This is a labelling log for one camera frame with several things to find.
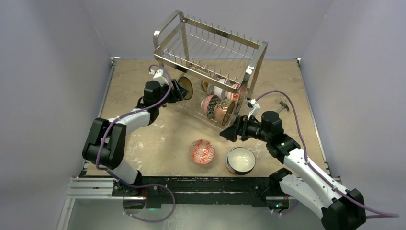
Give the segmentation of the red geometric patterned bowl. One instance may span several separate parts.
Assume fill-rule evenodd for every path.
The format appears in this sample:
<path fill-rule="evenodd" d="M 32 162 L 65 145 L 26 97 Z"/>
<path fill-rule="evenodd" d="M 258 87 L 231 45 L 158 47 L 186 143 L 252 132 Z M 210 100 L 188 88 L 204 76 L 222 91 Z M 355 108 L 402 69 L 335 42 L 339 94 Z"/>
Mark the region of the red geometric patterned bowl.
<path fill-rule="evenodd" d="M 205 139 L 194 141 L 189 147 L 189 156 L 191 160 L 199 165 L 205 165 L 212 162 L 215 158 L 214 145 Z"/>

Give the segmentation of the brown glazed bowl stack top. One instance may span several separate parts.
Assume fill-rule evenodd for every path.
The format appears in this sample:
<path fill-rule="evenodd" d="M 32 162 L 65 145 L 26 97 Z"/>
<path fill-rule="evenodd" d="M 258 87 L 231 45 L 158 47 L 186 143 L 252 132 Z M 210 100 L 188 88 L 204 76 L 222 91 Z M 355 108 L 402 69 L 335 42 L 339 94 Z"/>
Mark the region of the brown glazed bowl stack top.
<path fill-rule="evenodd" d="M 234 110 L 236 102 L 230 99 L 221 100 L 214 109 L 214 119 L 221 125 L 225 126 L 229 121 Z"/>

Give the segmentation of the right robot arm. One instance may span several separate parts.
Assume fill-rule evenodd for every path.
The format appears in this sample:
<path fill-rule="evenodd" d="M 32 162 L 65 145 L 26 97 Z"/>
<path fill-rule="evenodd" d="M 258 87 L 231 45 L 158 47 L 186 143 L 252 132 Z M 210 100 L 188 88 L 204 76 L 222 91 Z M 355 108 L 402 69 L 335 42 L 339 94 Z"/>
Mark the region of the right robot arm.
<path fill-rule="evenodd" d="M 269 154 L 287 166 L 284 173 L 270 175 L 269 189 L 296 198 L 313 211 L 326 230 L 355 230 L 366 222 L 364 204 L 357 189 L 348 190 L 305 157 L 304 148 L 285 134 L 277 112 L 266 111 L 258 121 L 254 116 L 238 116 L 220 136 L 236 142 L 254 138 L 266 143 Z"/>

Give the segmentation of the black leaf patterned bowl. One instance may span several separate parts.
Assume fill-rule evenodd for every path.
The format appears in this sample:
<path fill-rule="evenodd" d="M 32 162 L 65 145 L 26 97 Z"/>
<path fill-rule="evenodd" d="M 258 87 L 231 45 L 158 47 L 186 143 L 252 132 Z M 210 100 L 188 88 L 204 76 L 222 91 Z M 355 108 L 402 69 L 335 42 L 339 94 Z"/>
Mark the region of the black leaf patterned bowl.
<path fill-rule="evenodd" d="M 209 119 L 214 118 L 214 110 L 220 102 L 220 98 L 216 95 L 209 95 L 201 101 L 201 109 L 203 114 Z"/>

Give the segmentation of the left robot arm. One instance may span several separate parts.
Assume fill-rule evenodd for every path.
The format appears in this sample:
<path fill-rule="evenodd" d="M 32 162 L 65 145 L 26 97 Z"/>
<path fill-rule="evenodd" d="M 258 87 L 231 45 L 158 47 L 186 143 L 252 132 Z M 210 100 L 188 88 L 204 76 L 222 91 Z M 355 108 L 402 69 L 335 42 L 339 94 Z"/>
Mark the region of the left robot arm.
<path fill-rule="evenodd" d="M 144 95 L 131 112 L 116 118 L 93 120 L 82 157 L 124 181 L 124 190 L 129 195 L 139 195 L 143 189 L 141 174 L 124 159 L 126 139 L 137 129 L 152 124 L 162 105 L 186 100 L 190 93 L 191 89 L 182 87 L 176 80 L 164 84 L 148 81 Z"/>

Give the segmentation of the orange patterned bowl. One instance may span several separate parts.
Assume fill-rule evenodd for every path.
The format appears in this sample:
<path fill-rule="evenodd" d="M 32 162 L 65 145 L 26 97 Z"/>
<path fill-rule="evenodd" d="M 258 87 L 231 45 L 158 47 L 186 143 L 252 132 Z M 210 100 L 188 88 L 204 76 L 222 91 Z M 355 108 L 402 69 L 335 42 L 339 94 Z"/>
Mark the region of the orange patterned bowl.
<path fill-rule="evenodd" d="M 233 84 L 232 85 L 232 87 L 234 88 L 234 89 L 237 89 L 237 92 L 235 92 L 235 93 L 230 93 L 229 94 L 229 99 L 231 99 L 231 100 L 233 100 L 233 101 L 235 101 L 235 102 L 237 102 L 238 101 L 238 99 L 239 99 L 239 91 L 240 91 L 240 83 L 235 83 L 235 84 Z"/>

